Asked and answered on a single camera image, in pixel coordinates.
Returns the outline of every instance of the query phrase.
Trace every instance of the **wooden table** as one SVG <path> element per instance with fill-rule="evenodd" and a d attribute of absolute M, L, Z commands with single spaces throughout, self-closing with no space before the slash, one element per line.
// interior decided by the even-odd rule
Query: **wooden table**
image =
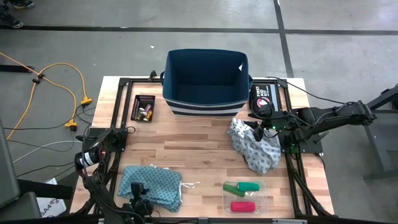
<path fill-rule="evenodd" d="M 120 77 L 104 77 L 92 126 L 108 128 L 115 104 Z M 289 78 L 289 82 L 305 89 L 302 78 Z M 293 108 L 308 107 L 305 92 L 289 86 Z M 137 83 L 132 88 L 132 100 L 129 108 L 131 116 L 134 95 L 155 95 L 155 111 L 151 123 L 137 123 L 128 119 L 127 126 L 137 131 L 127 138 L 126 150 L 121 157 L 116 182 L 115 202 L 121 207 L 127 199 L 118 197 L 117 191 L 125 167 L 131 165 L 169 167 L 180 172 L 183 182 L 200 182 L 195 189 L 183 188 L 180 211 L 170 213 L 161 207 L 155 207 L 162 217 L 211 217 L 211 218 L 291 218 L 294 217 L 289 180 L 284 156 L 275 170 L 259 175 L 248 169 L 243 158 L 235 153 L 231 138 L 226 130 L 231 118 L 183 117 L 175 116 L 162 97 L 159 83 Z M 118 124 L 121 122 L 124 98 L 121 100 Z M 249 120 L 249 107 L 246 104 L 236 116 Z M 308 188 L 324 208 L 333 213 L 328 183 L 323 164 L 312 154 L 302 155 Z M 222 184 L 224 181 L 263 180 L 267 187 L 268 212 L 261 215 L 228 215 L 223 211 Z M 302 192 L 297 187 L 300 208 L 304 212 Z M 77 211 L 88 200 L 89 193 L 79 178 L 71 212 Z"/>

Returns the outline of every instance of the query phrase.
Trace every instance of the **fabric bin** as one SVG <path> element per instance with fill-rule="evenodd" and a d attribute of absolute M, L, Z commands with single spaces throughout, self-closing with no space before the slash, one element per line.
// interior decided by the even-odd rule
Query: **fabric bin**
<path fill-rule="evenodd" d="M 241 52 L 172 50 L 160 75 L 163 97 L 177 115 L 235 116 L 249 99 L 248 70 Z"/>

